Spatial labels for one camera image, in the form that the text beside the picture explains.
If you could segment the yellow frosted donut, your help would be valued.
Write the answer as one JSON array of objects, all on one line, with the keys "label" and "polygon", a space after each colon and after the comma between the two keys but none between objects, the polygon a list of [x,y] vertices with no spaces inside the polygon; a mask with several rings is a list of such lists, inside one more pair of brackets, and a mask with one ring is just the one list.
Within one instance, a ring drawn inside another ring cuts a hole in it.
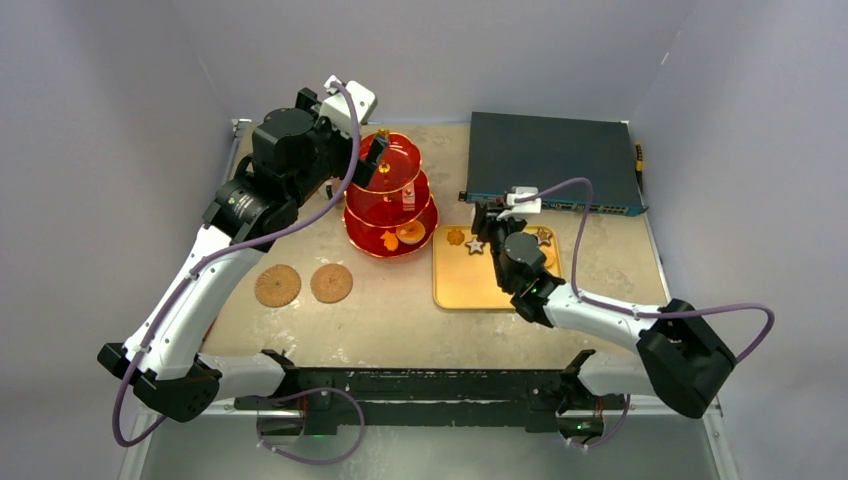
[{"label": "yellow frosted donut", "polygon": [[426,227],[419,220],[410,221],[409,223],[397,227],[395,230],[395,236],[398,241],[409,246],[421,243],[426,234]]}]

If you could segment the pink layered cake slice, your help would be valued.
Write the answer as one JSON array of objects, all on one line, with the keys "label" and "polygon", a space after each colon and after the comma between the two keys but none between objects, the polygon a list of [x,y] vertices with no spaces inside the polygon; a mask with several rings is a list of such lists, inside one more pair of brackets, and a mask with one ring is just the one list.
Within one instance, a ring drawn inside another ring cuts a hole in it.
[{"label": "pink layered cake slice", "polygon": [[417,210],[416,188],[413,184],[402,189],[401,205],[404,212],[415,212]]}]

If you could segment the chocolate star cookie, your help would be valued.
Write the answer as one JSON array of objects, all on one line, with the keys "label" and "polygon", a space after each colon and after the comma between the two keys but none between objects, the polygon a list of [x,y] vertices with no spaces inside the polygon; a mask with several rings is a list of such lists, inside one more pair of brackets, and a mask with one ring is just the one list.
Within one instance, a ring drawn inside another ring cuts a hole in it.
[{"label": "chocolate star cookie", "polygon": [[538,246],[551,246],[554,233],[546,227],[539,227],[534,233],[534,236],[536,237]]}]

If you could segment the orange fish-shaped cake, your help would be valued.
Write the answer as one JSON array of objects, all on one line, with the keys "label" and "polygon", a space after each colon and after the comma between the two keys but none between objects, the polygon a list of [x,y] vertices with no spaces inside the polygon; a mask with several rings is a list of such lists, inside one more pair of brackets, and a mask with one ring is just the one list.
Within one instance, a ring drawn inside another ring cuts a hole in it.
[{"label": "orange fish-shaped cake", "polygon": [[400,241],[393,230],[385,230],[381,234],[380,239],[383,243],[383,247],[388,252],[395,252],[399,248]]}]

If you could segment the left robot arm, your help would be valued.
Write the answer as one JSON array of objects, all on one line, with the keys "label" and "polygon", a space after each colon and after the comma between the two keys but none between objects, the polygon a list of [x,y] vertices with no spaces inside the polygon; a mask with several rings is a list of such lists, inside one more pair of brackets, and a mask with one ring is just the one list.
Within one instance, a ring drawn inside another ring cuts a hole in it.
[{"label": "left robot arm", "polygon": [[200,347],[242,278],[276,240],[306,227],[298,212],[316,190],[331,178],[368,183],[376,166],[359,153],[368,115],[359,103],[278,109],[253,130],[251,153],[217,191],[154,311],[129,338],[98,352],[98,362],[120,382],[113,424],[128,394],[177,422],[222,399],[257,396],[275,409],[295,402],[298,382],[286,374],[281,355],[222,357]]}]

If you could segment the red three-tier cake stand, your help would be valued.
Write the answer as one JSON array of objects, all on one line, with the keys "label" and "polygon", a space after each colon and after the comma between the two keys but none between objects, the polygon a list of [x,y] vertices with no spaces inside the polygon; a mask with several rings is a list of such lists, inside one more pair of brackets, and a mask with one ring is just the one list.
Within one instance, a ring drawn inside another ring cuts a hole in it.
[{"label": "red three-tier cake stand", "polygon": [[[345,191],[344,229],[352,245],[376,258],[398,258],[422,249],[432,238],[438,225],[439,211],[426,172],[422,169],[419,148],[405,135],[389,133],[390,143],[384,153],[378,172],[368,189],[355,185]],[[410,184],[416,188],[417,210],[404,212],[401,205],[402,189]],[[421,221],[427,230],[424,240],[417,245],[400,243],[395,252],[388,252],[380,239],[385,230],[393,230],[413,220]]]}]

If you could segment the white-iced star cookie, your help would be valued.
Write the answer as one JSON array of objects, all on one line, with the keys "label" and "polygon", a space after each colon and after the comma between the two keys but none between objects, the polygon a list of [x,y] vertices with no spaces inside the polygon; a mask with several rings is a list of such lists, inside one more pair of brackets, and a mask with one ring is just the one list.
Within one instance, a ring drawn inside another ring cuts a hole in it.
[{"label": "white-iced star cookie", "polygon": [[469,255],[483,255],[486,243],[474,236],[465,243],[465,247]]}]

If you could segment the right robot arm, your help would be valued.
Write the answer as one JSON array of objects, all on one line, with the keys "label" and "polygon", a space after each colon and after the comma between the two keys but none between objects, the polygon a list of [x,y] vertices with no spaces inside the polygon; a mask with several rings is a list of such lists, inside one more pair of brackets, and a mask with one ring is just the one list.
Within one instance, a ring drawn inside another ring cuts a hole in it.
[{"label": "right robot arm", "polygon": [[677,299],[658,306],[589,297],[546,268],[538,239],[525,227],[505,208],[474,207],[472,233],[489,246],[496,283],[519,316],[587,333],[631,353],[582,355],[561,381],[564,399],[584,407],[608,394],[652,396],[685,417],[700,418],[738,364],[707,322]]}]

